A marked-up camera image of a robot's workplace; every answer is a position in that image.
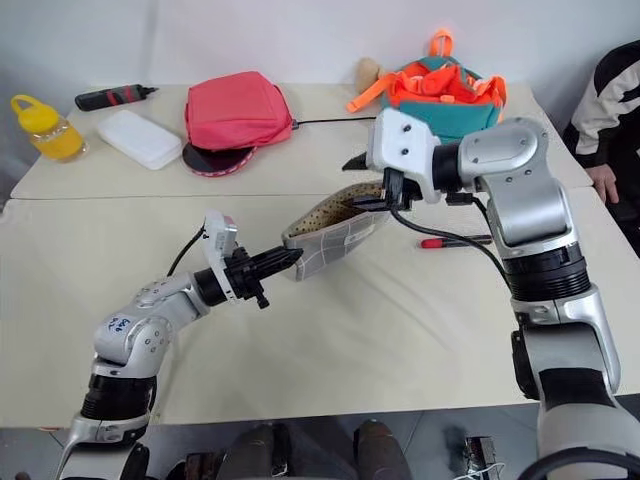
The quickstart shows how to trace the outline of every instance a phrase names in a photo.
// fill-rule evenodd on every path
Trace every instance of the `orange backpack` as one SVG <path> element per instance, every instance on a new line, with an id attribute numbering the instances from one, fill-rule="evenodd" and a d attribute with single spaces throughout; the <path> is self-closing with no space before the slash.
<path id="1" fill-rule="evenodd" d="M 495 125 L 507 101 L 504 79 L 482 80 L 453 58 L 452 50 L 451 33 L 439 30 L 431 40 L 429 56 L 379 78 L 347 109 L 357 112 L 382 95 L 383 107 L 427 122 L 443 143 Z"/>

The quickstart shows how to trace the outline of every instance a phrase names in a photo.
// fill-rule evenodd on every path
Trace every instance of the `black wire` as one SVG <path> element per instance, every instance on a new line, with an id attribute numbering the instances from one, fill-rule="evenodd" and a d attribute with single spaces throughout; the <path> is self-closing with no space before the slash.
<path id="1" fill-rule="evenodd" d="M 559 452 L 542 457 L 530 465 L 518 477 L 518 480 L 542 480 L 552 471 L 573 465 L 574 463 L 601 463 L 613 465 L 628 470 L 634 475 L 640 475 L 640 458 L 630 455 L 608 452 L 606 450 L 591 450 L 586 447 L 567 448 Z"/>
<path id="2" fill-rule="evenodd" d="M 500 276 L 502 277 L 504 282 L 507 284 L 507 287 L 509 287 L 509 282 L 507 281 L 507 274 L 504 272 L 504 268 L 502 268 L 500 261 L 498 261 L 498 259 L 493 255 L 493 253 L 491 253 L 491 251 L 487 249 L 484 245 L 481 245 L 480 243 L 474 240 L 471 240 L 470 238 L 467 238 L 465 236 L 458 235 L 457 233 L 445 232 L 444 230 L 436 230 L 433 228 L 427 228 L 427 227 L 422 227 L 420 225 L 416 225 L 415 223 L 407 220 L 402 215 L 400 215 L 397 207 L 392 207 L 390 211 L 393 218 L 395 218 L 398 222 L 400 222 L 405 227 L 409 227 L 411 230 L 415 230 L 416 232 L 424 233 L 426 235 L 434 235 L 437 237 L 445 237 L 445 238 L 450 238 L 452 240 L 458 240 L 459 242 L 466 243 L 470 247 L 477 248 L 482 253 L 484 253 L 487 257 L 489 257 L 491 262 L 498 269 L 498 272 L 500 273 Z"/>
<path id="3" fill-rule="evenodd" d="M 305 123 L 327 123 L 327 122 L 355 122 L 356 120 L 375 120 L 376 117 L 353 117 L 353 118 L 324 118 L 322 120 L 302 120 L 298 125 Z"/>
<path id="4" fill-rule="evenodd" d="M 58 440 L 58 439 L 56 438 L 56 436 L 53 434 L 53 432 L 47 432 L 47 433 L 49 434 L 49 436 L 50 436 L 51 438 L 53 438 L 53 440 L 54 440 L 58 445 L 60 445 L 60 448 L 64 449 L 64 445 L 62 444 L 62 442 L 61 442 L 60 440 Z"/>
<path id="5" fill-rule="evenodd" d="M 185 253 L 187 253 L 187 251 L 191 247 L 193 247 L 193 244 L 198 241 L 198 239 L 202 236 L 203 233 L 204 233 L 204 225 L 200 227 L 200 230 L 198 230 L 196 234 L 193 236 L 193 238 L 189 240 L 189 242 L 182 248 L 182 250 L 180 250 L 180 253 L 171 264 L 171 268 L 169 268 L 169 273 L 167 273 L 167 277 L 170 277 L 171 275 L 173 275 L 173 272 L 175 272 L 176 267 L 180 263 L 180 260 L 182 260 L 182 257 L 184 257 Z"/>
<path id="6" fill-rule="evenodd" d="M 478 197 L 474 196 L 473 204 L 478 207 L 478 210 L 480 210 L 480 213 L 482 213 L 482 216 L 484 217 L 484 221 L 487 222 L 487 225 L 489 225 L 489 217 L 487 217 L 487 207 L 484 206 L 484 203 L 482 203 Z"/>

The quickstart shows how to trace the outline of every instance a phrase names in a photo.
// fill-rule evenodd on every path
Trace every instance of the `yellow cap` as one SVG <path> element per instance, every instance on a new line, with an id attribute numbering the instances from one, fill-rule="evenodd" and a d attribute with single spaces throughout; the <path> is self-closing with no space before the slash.
<path id="1" fill-rule="evenodd" d="M 31 104 L 22 108 L 19 101 Z M 11 108 L 18 115 L 18 123 L 29 133 L 42 133 L 51 130 L 58 123 L 58 112 L 29 95 L 16 95 L 11 99 Z"/>

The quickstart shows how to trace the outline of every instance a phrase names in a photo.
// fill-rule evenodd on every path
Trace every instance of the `blue logo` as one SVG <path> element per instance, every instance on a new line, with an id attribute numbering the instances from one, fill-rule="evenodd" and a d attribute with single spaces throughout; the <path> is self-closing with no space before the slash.
<path id="1" fill-rule="evenodd" d="M 107 325 L 107 328 L 109 329 L 110 332 L 115 331 L 117 333 L 120 333 L 130 323 L 131 323 L 131 320 L 129 320 L 128 318 L 113 317 L 109 321 L 109 325 Z"/>

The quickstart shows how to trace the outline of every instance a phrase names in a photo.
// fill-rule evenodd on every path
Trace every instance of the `human hand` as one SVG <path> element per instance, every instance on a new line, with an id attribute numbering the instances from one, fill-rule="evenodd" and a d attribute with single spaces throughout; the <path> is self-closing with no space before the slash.
<path id="1" fill-rule="evenodd" d="M 606 163 L 597 167 L 585 168 L 587 175 L 593 180 L 593 187 L 603 202 L 607 201 L 607 195 L 611 203 L 618 203 L 618 190 L 616 189 L 616 176 L 611 167 Z"/>

